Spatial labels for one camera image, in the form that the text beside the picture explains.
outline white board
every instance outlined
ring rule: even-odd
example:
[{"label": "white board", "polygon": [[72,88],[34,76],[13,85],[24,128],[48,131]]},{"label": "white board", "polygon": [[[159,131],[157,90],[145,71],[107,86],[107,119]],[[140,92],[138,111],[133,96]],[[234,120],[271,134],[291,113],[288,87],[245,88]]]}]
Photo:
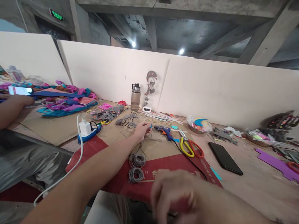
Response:
[{"label": "white board", "polygon": [[119,48],[59,40],[58,46],[75,86],[90,88],[105,100],[131,104],[132,84],[141,86],[140,107],[147,91],[146,75],[156,72],[155,92],[149,94],[148,106],[158,108],[166,71],[171,58],[183,56],[136,49]]},{"label": "white board", "polygon": [[298,86],[295,70],[174,58],[158,111],[257,128],[270,116],[299,109]]},{"label": "white board", "polygon": [[40,76],[48,84],[71,84],[51,35],[0,32],[0,65],[14,65],[25,77]]}]

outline yellow scissors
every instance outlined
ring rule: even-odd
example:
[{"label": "yellow scissors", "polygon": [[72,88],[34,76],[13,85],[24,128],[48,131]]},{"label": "yellow scissors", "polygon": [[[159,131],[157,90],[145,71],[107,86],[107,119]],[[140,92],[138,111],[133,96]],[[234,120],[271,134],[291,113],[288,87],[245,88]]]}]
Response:
[{"label": "yellow scissors", "polygon": [[[202,151],[202,149],[201,149],[201,148],[200,148],[194,141],[189,140],[189,139],[186,137],[186,135],[182,132],[181,129],[179,129],[179,131],[180,131],[181,136],[182,136],[182,137],[181,137],[181,142],[180,142],[180,147],[181,147],[181,150],[183,151],[183,153],[185,153],[186,156],[191,157],[191,158],[194,157],[194,156],[196,156],[196,157],[198,157],[198,158],[203,158],[203,151]],[[191,152],[191,154],[189,154],[189,153],[187,153],[187,152],[185,151],[185,149],[184,149],[184,147],[183,147],[183,142],[184,142],[184,144],[186,145],[186,147],[189,149],[189,151]],[[195,146],[199,149],[199,151],[201,152],[201,155],[199,155],[199,154],[196,153],[196,151],[194,150],[193,145],[195,145]]]},{"label": "yellow scissors", "polygon": [[110,122],[111,122],[111,121],[101,121],[101,124],[102,124],[102,125],[107,125],[107,124],[110,124]]}]

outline green exit sign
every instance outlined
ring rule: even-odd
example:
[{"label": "green exit sign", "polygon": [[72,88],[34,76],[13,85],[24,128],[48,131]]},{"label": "green exit sign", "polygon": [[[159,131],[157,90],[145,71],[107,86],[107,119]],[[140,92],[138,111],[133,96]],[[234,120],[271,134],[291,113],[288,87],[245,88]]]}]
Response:
[{"label": "green exit sign", "polygon": [[56,19],[59,19],[60,21],[64,22],[63,16],[59,15],[57,12],[54,10],[50,9],[51,15],[54,16]]}]

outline red fabric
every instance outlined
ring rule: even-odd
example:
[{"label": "red fabric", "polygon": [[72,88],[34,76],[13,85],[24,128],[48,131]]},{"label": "red fabric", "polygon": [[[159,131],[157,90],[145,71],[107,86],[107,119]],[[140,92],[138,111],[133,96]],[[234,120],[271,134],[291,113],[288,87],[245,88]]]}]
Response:
[{"label": "red fabric", "polygon": [[[93,137],[90,141],[85,143],[83,147],[83,156],[78,166],[106,147],[108,147],[108,145],[98,136]],[[80,158],[80,154],[81,150],[78,150],[73,154],[71,162],[66,167],[66,172],[69,172],[77,163]],[[205,158],[199,159],[197,157],[193,157],[190,159],[206,175],[209,182],[222,187],[220,181],[210,169],[210,166]],[[200,176],[204,179],[202,174],[187,160],[187,158],[185,158],[184,155],[179,154],[147,161],[145,166],[142,168],[145,182],[139,182],[138,184],[128,183],[128,172],[130,170],[130,166],[128,161],[126,161],[120,171],[103,187],[102,190],[114,194],[121,194],[145,203],[150,203],[151,187],[154,181],[154,176],[159,169],[186,170],[189,173]]]},{"label": "red fabric", "polygon": [[38,189],[24,183],[19,182],[11,188],[0,193],[0,201],[12,201],[12,202],[29,202],[33,203],[41,192]]},{"label": "red fabric", "polygon": [[124,106],[126,106],[126,105],[127,105],[127,103],[126,103],[124,100],[122,100],[122,101],[119,101],[119,102],[118,102],[118,104],[123,104]]}]

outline black smartphone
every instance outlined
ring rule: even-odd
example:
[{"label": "black smartphone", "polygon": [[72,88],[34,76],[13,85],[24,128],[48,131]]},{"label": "black smartphone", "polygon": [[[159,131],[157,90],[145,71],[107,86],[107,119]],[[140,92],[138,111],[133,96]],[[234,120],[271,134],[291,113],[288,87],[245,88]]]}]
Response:
[{"label": "black smartphone", "polygon": [[223,169],[236,173],[240,176],[243,175],[241,169],[234,162],[234,160],[231,158],[231,156],[228,154],[228,152],[225,150],[225,148],[222,145],[218,145],[213,142],[209,142],[208,144],[211,150],[213,151],[218,163]]}]

